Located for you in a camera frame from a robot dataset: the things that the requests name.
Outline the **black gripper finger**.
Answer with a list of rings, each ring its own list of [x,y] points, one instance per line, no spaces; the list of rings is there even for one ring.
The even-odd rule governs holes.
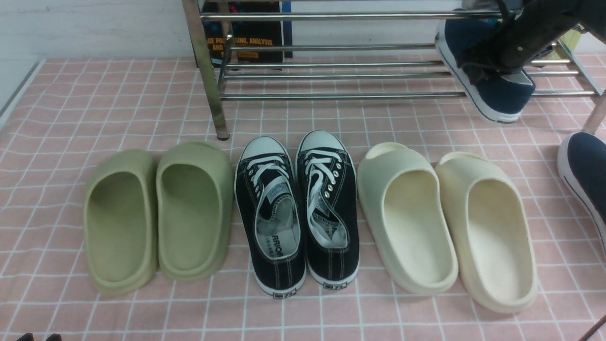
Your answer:
[[[60,334],[51,334],[45,339],[45,341],[62,341],[62,335]]]

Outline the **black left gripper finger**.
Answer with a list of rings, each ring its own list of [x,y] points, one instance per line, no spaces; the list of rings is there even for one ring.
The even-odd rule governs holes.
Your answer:
[[[34,337],[32,333],[23,334],[17,341],[34,341]]]

